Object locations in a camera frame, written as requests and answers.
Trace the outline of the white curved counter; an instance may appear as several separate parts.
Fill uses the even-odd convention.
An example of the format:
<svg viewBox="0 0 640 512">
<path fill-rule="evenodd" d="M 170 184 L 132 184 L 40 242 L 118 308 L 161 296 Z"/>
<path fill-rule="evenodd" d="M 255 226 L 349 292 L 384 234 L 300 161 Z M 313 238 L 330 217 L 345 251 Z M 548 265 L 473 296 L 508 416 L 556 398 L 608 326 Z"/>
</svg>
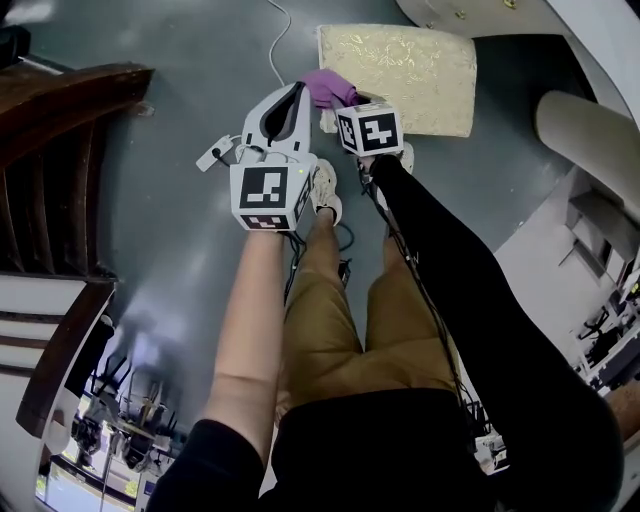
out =
<svg viewBox="0 0 640 512">
<path fill-rule="evenodd" d="M 595 95 L 549 92 L 540 140 L 640 208 L 640 15 L 630 0 L 396 0 L 417 26 L 466 38 L 559 35 Z"/>
</svg>

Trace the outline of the person's black shirt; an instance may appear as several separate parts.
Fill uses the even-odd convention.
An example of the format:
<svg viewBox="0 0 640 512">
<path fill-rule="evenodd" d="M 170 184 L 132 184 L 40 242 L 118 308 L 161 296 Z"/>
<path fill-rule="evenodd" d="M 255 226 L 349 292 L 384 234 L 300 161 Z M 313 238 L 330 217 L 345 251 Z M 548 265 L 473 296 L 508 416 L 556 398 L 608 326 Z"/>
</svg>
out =
<svg viewBox="0 0 640 512">
<path fill-rule="evenodd" d="M 486 475 L 455 397 L 394 390 L 319 401 L 282 419 L 277 479 L 238 433 L 198 422 L 147 512 L 609 512 L 623 478 L 616 421 L 593 391 L 495 403 L 509 466 Z"/>
</svg>

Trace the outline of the black bin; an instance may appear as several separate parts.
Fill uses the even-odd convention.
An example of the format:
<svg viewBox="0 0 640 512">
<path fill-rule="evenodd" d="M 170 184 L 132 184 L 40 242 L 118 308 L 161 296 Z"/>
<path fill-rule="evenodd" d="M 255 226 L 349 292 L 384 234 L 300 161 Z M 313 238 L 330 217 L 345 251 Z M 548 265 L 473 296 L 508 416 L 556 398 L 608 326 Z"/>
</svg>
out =
<svg viewBox="0 0 640 512">
<path fill-rule="evenodd" d="M 16 64 L 29 53 L 30 32 L 21 26 L 0 28 L 0 70 Z"/>
</svg>

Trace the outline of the person's left white shoe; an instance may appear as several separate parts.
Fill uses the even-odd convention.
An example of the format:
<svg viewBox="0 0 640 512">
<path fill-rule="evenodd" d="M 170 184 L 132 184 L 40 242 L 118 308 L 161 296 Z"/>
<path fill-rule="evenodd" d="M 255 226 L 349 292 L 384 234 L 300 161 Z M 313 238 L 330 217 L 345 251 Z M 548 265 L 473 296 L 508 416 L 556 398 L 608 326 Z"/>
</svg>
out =
<svg viewBox="0 0 640 512">
<path fill-rule="evenodd" d="M 313 173 L 311 202 L 316 215 L 328 210 L 333 216 L 333 225 L 339 224 L 343 205 L 337 195 L 337 175 L 332 164 L 326 159 L 318 159 Z"/>
</svg>

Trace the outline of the purple cloth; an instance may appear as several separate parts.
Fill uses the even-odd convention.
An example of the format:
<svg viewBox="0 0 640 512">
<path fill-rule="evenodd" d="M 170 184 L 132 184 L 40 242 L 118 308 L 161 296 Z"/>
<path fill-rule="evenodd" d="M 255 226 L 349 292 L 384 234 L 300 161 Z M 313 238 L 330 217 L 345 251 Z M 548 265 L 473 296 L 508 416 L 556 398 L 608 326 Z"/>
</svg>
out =
<svg viewBox="0 0 640 512">
<path fill-rule="evenodd" d="M 356 87 L 335 71 L 314 70 L 305 74 L 301 82 L 309 89 L 316 108 L 332 109 L 334 101 L 338 101 L 344 107 L 358 105 L 359 95 Z"/>
</svg>

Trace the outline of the grey step shelf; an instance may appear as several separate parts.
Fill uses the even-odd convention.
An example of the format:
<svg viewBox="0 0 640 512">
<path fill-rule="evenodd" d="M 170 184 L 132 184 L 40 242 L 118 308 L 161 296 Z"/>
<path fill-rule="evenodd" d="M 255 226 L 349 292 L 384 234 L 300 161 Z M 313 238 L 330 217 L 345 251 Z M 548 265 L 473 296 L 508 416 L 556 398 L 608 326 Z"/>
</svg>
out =
<svg viewBox="0 0 640 512">
<path fill-rule="evenodd" d="M 569 199 L 565 225 L 574 237 L 573 250 L 587 269 L 596 279 L 607 275 L 620 288 L 640 248 L 640 231 L 631 219 L 590 190 Z"/>
</svg>

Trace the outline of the white brown striped bed base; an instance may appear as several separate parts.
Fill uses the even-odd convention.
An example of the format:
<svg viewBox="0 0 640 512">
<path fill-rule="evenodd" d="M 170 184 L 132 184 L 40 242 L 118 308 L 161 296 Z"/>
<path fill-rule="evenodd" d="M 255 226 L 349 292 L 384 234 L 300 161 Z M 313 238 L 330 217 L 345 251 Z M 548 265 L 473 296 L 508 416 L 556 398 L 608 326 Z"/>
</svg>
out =
<svg viewBox="0 0 640 512">
<path fill-rule="evenodd" d="M 31 376 L 86 283 L 0 275 L 0 376 Z"/>
</svg>

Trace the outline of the person's right forearm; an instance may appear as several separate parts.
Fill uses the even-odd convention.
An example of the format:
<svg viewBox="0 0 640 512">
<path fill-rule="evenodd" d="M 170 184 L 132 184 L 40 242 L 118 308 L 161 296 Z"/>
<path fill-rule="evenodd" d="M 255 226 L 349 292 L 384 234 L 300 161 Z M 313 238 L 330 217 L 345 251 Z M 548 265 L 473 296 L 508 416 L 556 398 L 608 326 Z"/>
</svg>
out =
<svg viewBox="0 0 640 512">
<path fill-rule="evenodd" d="M 468 280 L 486 291 L 504 278 L 491 251 L 464 223 L 445 208 L 398 158 L 383 155 L 370 167 L 374 185 L 385 197 L 390 213 L 411 254 L 434 305 L 453 330 L 464 324 Z"/>
</svg>

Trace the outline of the person's left leg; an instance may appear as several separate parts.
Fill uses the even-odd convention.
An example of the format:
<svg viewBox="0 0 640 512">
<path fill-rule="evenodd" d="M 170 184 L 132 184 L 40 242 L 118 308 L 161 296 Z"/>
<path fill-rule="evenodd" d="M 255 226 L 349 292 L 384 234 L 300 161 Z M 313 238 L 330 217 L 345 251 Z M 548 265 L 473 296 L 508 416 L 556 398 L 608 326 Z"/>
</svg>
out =
<svg viewBox="0 0 640 512">
<path fill-rule="evenodd" d="M 339 266 L 339 245 L 334 231 L 334 215 L 329 208 L 317 214 L 306 239 L 304 268 L 336 272 Z"/>
</svg>

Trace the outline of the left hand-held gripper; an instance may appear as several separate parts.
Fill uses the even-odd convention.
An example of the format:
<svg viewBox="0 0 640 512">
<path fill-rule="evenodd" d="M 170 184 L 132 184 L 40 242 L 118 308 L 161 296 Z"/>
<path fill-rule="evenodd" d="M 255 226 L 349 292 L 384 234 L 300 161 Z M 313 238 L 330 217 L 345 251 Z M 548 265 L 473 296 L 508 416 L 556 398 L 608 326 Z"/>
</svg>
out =
<svg viewBox="0 0 640 512">
<path fill-rule="evenodd" d="M 286 143 L 306 151 L 311 133 L 311 96 L 304 83 L 284 86 L 254 107 L 245 119 L 246 145 L 262 138 L 268 148 Z M 231 212 L 247 231 L 293 232 L 312 188 L 317 157 L 301 161 L 262 161 L 230 167 Z"/>
</svg>

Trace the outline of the brown wooden slatted frame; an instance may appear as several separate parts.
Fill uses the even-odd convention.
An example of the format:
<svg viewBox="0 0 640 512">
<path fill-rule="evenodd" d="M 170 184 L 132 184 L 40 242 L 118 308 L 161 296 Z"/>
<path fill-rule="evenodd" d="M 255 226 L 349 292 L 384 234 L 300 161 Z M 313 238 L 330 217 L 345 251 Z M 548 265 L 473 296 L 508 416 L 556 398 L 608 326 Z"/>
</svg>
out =
<svg viewBox="0 0 640 512">
<path fill-rule="evenodd" d="M 0 71 L 0 275 L 86 283 L 30 377 L 17 424 L 42 438 L 90 328 L 116 284 L 97 254 L 100 173 L 113 118 L 138 114 L 152 80 L 141 64 L 52 73 Z"/>
</svg>

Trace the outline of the cream upholstered footstool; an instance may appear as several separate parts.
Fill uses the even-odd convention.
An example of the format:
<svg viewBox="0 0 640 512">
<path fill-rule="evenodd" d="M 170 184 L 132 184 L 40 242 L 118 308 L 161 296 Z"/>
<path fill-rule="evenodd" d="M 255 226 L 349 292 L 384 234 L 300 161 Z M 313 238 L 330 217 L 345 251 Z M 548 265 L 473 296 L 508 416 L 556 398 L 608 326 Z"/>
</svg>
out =
<svg viewBox="0 0 640 512">
<path fill-rule="evenodd" d="M 474 119 L 472 40 L 381 24 L 317 27 L 319 66 L 395 107 L 404 133 L 467 138 Z"/>
</svg>

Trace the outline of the person's leg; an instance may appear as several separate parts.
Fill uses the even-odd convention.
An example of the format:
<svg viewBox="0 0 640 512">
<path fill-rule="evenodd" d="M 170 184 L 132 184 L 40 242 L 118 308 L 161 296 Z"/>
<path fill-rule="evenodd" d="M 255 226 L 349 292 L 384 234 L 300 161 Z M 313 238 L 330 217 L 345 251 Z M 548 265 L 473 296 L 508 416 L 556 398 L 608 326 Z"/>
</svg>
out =
<svg viewBox="0 0 640 512">
<path fill-rule="evenodd" d="M 383 272 L 381 278 L 390 281 L 392 279 L 413 279 L 411 267 L 398 247 L 396 239 L 387 227 L 383 242 Z"/>
<path fill-rule="evenodd" d="M 329 208 L 317 214 L 306 239 L 304 268 L 336 272 L 339 266 L 339 245 L 334 231 L 334 215 Z"/>
</svg>

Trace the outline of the person's right leg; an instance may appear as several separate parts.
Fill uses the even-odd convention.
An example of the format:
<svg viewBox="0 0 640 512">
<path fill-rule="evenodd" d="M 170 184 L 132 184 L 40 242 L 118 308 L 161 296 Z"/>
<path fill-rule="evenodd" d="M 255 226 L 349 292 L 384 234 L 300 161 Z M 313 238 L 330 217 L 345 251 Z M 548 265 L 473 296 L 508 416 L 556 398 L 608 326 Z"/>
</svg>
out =
<svg viewBox="0 0 640 512">
<path fill-rule="evenodd" d="M 381 278 L 390 281 L 392 279 L 413 279 L 411 267 L 398 247 L 396 239 L 387 227 L 383 242 L 383 272 Z"/>
</svg>

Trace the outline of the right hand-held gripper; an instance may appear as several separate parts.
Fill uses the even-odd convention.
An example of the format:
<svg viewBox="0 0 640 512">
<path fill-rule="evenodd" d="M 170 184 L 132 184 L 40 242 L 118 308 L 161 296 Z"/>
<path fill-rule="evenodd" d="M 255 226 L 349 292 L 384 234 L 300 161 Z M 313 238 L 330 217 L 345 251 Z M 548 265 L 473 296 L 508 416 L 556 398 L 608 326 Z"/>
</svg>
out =
<svg viewBox="0 0 640 512">
<path fill-rule="evenodd" d="M 378 97 L 359 95 L 357 106 L 334 111 L 342 147 L 357 157 L 399 153 L 403 150 L 400 116 Z"/>
</svg>

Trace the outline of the white power strip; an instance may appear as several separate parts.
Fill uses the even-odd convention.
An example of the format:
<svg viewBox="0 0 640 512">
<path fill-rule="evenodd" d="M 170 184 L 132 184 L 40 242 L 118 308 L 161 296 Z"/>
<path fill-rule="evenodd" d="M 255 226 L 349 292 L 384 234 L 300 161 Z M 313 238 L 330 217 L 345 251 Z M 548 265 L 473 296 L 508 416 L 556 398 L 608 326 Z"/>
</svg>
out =
<svg viewBox="0 0 640 512">
<path fill-rule="evenodd" d="M 201 172 L 208 171 L 217 162 L 224 161 L 224 156 L 234 148 L 234 142 L 237 139 L 236 136 L 225 135 L 218 139 L 213 145 L 211 145 L 203 155 L 201 155 L 196 161 L 196 167 Z"/>
</svg>

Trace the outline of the person's left forearm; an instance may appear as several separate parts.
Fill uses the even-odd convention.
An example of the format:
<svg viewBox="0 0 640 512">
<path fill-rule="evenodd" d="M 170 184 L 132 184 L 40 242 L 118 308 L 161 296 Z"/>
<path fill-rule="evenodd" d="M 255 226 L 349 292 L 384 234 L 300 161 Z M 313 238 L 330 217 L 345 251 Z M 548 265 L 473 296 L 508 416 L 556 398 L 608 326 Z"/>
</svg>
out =
<svg viewBox="0 0 640 512">
<path fill-rule="evenodd" d="M 273 421 L 284 324 L 284 239 L 248 235 L 218 340 L 206 416 L 238 431 Z"/>
</svg>

